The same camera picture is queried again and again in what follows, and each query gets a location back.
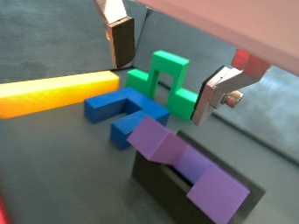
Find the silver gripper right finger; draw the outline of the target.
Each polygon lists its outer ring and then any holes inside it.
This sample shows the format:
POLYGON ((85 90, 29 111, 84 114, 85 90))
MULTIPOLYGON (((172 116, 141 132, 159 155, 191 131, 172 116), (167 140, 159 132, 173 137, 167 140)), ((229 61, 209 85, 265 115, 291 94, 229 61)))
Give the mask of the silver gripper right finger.
POLYGON ((271 64, 248 52, 237 49, 231 68, 221 66, 201 83, 191 121, 201 125, 213 110, 227 104, 233 108, 243 98, 239 90, 259 82, 271 64))

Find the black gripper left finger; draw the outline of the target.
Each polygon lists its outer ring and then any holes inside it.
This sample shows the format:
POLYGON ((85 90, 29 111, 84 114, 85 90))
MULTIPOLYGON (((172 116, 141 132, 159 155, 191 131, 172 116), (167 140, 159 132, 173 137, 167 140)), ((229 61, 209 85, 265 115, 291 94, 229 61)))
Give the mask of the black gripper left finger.
POLYGON ((135 19, 127 15, 123 0, 93 0, 93 4, 105 23, 112 61, 121 68, 136 55, 135 19))

